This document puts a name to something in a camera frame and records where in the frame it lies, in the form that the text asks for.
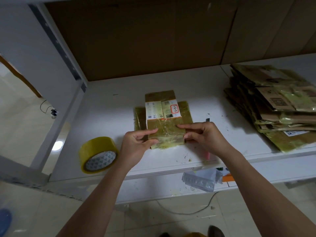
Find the person's left hand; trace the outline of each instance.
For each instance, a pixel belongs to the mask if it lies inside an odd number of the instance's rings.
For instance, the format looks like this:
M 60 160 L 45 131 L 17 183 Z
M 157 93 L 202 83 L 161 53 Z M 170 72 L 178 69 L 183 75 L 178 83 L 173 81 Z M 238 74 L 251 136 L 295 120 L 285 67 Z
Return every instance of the person's left hand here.
M 123 137 L 122 147 L 118 155 L 117 163 L 128 168 L 133 168 L 143 157 L 152 145 L 157 144 L 158 140 L 151 139 L 142 141 L 145 135 L 153 134 L 158 129 L 144 131 L 129 131 Z

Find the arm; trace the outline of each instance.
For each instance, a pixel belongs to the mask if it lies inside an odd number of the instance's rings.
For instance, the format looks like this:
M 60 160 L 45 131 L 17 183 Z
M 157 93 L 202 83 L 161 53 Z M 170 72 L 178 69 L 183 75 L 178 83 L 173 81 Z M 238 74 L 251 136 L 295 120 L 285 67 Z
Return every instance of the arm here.
M 157 129 L 131 131 L 125 134 L 116 163 L 57 234 L 57 237 L 104 236 L 125 176 L 141 160 L 145 151 L 158 142 L 148 140 L 143 143 L 140 139 L 156 131 Z
M 212 122 L 178 125 L 191 129 L 185 139 L 196 140 L 217 155 L 234 177 L 262 236 L 315 236 L 316 226 L 232 147 Z

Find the forearm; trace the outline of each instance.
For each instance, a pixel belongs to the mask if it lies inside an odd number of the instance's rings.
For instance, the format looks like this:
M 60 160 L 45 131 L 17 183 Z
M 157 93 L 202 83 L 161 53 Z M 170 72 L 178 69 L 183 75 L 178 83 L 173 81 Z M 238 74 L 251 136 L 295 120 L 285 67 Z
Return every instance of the forearm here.
M 236 150 L 222 157 L 262 236 L 312 236 L 316 226 Z
M 120 187 L 128 171 L 124 166 L 114 164 L 57 237 L 103 237 Z

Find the shoe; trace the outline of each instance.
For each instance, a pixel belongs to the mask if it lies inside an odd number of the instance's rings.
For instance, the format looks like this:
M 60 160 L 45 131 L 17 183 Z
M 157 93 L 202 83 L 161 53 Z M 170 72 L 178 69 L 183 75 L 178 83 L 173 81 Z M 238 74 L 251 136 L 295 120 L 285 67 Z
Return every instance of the shoe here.
M 214 225 L 209 226 L 209 230 L 207 232 L 208 237 L 225 237 L 223 232 Z
M 168 233 L 162 233 L 159 237 L 170 237 Z

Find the tape roll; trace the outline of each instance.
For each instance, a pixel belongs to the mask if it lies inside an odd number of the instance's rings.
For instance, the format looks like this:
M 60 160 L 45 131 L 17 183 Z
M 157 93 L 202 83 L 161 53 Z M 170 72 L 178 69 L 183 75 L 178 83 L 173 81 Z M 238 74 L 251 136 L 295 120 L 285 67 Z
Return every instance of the tape roll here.
M 79 150 L 81 170 L 94 174 L 109 168 L 119 154 L 110 137 L 97 137 L 84 143 Z

